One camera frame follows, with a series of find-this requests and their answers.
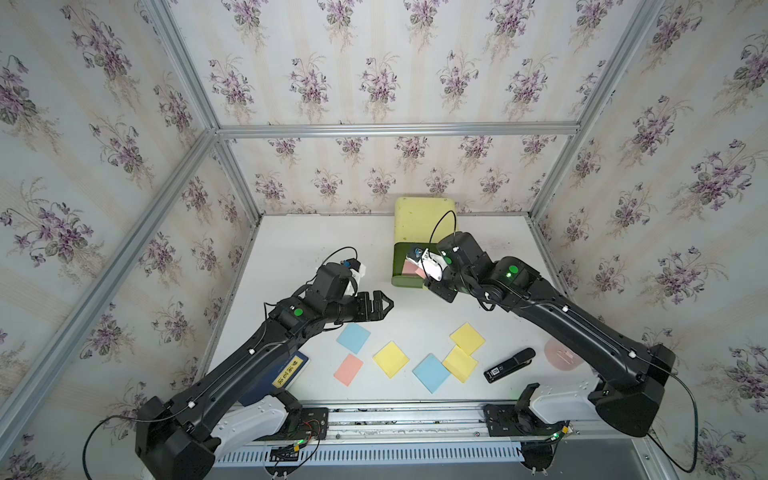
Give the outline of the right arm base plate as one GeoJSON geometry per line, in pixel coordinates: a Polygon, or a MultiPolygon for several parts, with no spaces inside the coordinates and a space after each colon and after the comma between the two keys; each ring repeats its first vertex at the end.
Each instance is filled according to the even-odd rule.
{"type": "Polygon", "coordinates": [[[482,407],[484,421],[491,437],[540,437],[559,439],[570,427],[569,421],[548,423],[537,417],[531,408],[531,399],[539,383],[526,386],[513,403],[489,403],[482,407]]]}

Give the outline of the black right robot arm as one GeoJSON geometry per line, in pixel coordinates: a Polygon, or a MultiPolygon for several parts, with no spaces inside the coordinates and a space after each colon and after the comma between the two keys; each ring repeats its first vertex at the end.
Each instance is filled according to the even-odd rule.
{"type": "Polygon", "coordinates": [[[648,434],[672,374],[672,350],[599,322],[523,260],[492,260],[468,232],[446,236],[423,256],[435,258],[445,265],[439,279],[425,279],[430,291],[448,303],[466,293],[487,311],[500,308],[541,328],[596,371],[599,382],[587,399],[601,420],[632,437],[648,434]]]}

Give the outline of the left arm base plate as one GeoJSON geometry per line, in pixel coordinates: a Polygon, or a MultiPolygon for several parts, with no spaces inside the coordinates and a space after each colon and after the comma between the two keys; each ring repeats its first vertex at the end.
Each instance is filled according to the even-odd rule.
{"type": "Polygon", "coordinates": [[[261,437],[261,440],[324,440],[329,424],[328,408],[302,408],[293,410],[278,431],[272,435],[261,437]]]}

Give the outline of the green three-drawer cabinet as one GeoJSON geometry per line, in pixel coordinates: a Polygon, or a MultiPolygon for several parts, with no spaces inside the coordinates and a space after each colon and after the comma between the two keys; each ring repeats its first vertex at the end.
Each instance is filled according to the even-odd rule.
{"type": "Polygon", "coordinates": [[[394,246],[391,284],[401,288],[421,288],[423,279],[403,276],[401,269],[408,251],[414,246],[431,246],[453,232],[453,221],[442,220],[448,211],[456,212],[456,202],[447,198],[400,197],[395,201],[394,246]]]}

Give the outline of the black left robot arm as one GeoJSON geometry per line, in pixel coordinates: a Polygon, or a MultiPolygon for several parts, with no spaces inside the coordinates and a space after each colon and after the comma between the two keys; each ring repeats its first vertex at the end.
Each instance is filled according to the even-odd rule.
{"type": "Polygon", "coordinates": [[[233,406],[283,367],[329,324],[376,322],[394,307],[382,291],[361,291],[356,261],[320,266],[313,280],[278,301],[253,335],[192,386],[138,411],[135,452],[156,479],[203,479],[241,446],[277,433],[296,398],[275,388],[256,403],[233,406]]]}

